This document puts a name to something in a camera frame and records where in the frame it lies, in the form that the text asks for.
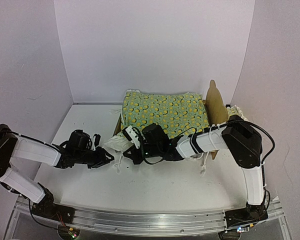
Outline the lemon print ruffled mattress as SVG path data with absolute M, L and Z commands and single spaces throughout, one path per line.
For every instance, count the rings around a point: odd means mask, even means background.
M 129 125 L 142 131 L 149 124 L 158 124 L 169 138 L 181 133 L 190 135 L 195 131 L 201 132 L 209 126 L 202 95 L 192 92 L 164 95 L 128 90 L 119 120 L 119 132 L 103 146 L 121 154 L 134 147 L 122 132 Z

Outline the wooden pet bed frame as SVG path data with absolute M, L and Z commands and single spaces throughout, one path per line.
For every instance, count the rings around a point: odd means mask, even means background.
M 220 125 L 228 120 L 229 117 L 227 109 L 224 106 L 221 93 L 216 87 L 216 83 L 214 80 L 210 81 L 206 97 L 202 97 L 202 100 L 207 111 L 207 117 L 209 120 L 208 127 Z

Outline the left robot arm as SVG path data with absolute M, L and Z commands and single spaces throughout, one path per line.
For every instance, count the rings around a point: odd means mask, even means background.
M 80 129 L 73 131 L 60 145 L 12 131 L 0 124 L 0 184 L 38 204 L 48 196 L 48 190 L 28 176 L 23 175 L 11 163 L 11 159 L 30 160 L 59 169 L 86 165 L 97 169 L 109 164 L 114 156 L 99 145 L 101 136 L 90 137 Z

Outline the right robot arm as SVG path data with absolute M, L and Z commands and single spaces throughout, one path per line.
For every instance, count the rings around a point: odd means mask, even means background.
M 229 150 L 242 169 L 247 190 L 247 205 L 261 206 L 266 193 L 264 162 L 274 151 L 273 137 L 262 127 L 232 115 L 225 123 L 213 125 L 203 131 L 186 136 L 185 132 L 170 138 L 155 123 L 139 130 L 128 126 L 123 136 L 133 145 L 123 155 L 135 165 L 149 164 L 149 158 L 163 161 L 182 161 L 205 153 Z

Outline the small lemon print pillow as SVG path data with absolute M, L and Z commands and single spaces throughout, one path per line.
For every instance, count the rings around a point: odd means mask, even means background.
M 227 106 L 226 107 L 227 113 L 228 113 L 228 117 L 230 118 L 231 116 L 237 115 L 239 116 L 241 119 L 243 119 L 244 121 L 249 121 L 245 116 L 243 111 L 237 106 Z

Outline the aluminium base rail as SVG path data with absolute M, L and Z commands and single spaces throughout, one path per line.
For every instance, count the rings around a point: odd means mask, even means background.
M 288 222 L 279 199 L 265 203 L 267 215 L 244 221 L 236 210 L 179 212 L 109 211 L 62 205 L 53 218 L 39 216 L 18 197 L 5 230 L 5 240 L 83 240 L 99 234 L 116 239 L 212 237 L 217 240 L 290 240 Z

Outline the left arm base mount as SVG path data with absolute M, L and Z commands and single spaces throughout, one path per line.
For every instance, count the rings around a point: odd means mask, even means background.
M 59 221 L 63 224 L 71 224 L 74 219 L 75 209 L 70 206 L 57 204 L 54 202 L 53 194 L 45 187 L 44 197 L 38 203 L 33 203 L 31 213 L 35 216 L 49 220 Z

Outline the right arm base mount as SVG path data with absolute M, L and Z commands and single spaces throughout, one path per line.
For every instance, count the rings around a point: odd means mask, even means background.
M 269 203 L 261 205 L 246 204 L 244 208 L 225 211 L 225 229 L 232 230 L 238 227 L 246 227 L 268 219 Z

